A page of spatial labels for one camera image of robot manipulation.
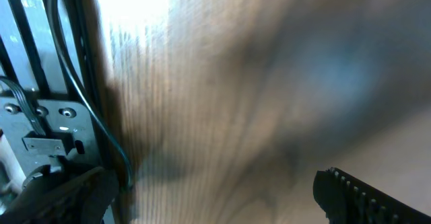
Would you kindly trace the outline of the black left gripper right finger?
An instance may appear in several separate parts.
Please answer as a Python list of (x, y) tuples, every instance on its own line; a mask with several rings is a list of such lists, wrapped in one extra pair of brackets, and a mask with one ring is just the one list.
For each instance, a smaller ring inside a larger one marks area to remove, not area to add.
[(318, 171), (312, 190), (330, 224), (430, 224), (429, 215), (336, 167)]

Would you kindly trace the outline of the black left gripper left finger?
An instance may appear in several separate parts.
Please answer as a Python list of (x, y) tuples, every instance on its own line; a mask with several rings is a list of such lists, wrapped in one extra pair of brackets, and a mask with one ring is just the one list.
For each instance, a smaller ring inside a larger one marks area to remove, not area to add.
[(100, 224), (118, 194), (113, 170), (95, 167), (81, 175), (38, 172), (23, 184), (1, 222)]

